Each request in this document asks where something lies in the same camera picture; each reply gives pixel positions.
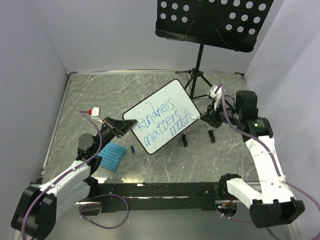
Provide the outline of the blue marker cap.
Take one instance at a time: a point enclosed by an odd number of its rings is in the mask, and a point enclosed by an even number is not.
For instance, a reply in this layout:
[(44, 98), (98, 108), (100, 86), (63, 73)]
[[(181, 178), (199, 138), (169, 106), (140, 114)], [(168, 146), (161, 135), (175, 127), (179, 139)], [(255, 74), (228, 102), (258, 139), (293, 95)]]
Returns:
[(134, 148), (133, 145), (130, 146), (130, 149), (131, 149), (131, 152), (132, 152), (132, 153), (135, 153), (135, 148)]

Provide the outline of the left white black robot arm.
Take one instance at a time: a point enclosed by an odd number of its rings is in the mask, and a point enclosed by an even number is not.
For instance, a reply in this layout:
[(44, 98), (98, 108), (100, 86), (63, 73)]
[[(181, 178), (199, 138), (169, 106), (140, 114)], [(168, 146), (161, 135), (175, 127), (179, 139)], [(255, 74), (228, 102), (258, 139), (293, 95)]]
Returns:
[(76, 202), (95, 200), (98, 180), (92, 174), (99, 168), (99, 152), (114, 137), (121, 138), (137, 123), (135, 119), (116, 120), (106, 117), (96, 135), (82, 134), (78, 139), (77, 157), (62, 173), (40, 186), (29, 185), (22, 193), (10, 226), (33, 240), (44, 240), (56, 221)]

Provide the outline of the white board with black frame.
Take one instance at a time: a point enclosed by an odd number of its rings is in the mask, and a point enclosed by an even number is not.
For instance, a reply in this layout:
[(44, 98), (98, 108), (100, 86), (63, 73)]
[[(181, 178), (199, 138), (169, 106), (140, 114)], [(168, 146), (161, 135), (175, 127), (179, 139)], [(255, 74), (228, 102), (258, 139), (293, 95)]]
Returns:
[(178, 79), (173, 79), (132, 106), (123, 120), (137, 120), (132, 133), (148, 155), (153, 155), (199, 119), (201, 112)]

